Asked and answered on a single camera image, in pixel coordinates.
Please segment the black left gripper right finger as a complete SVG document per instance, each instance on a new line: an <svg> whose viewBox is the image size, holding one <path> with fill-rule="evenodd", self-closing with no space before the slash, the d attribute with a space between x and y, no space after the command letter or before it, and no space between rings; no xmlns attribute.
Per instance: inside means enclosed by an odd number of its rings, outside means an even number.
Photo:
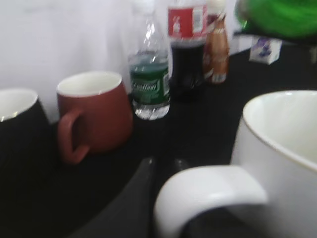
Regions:
<svg viewBox="0 0 317 238"><path fill-rule="evenodd" d="M174 160L174 170L176 173L189 169L190 166L188 162L184 159L176 158Z"/></svg>

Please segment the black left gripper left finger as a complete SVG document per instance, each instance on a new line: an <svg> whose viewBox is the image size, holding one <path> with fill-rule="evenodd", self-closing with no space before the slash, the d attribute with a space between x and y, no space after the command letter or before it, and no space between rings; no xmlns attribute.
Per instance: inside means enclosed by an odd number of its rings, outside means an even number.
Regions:
<svg viewBox="0 0 317 238"><path fill-rule="evenodd" d="M151 192L156 173L153 157L141 161L120 194L71 238L147 238L151 224Z"/></svg>

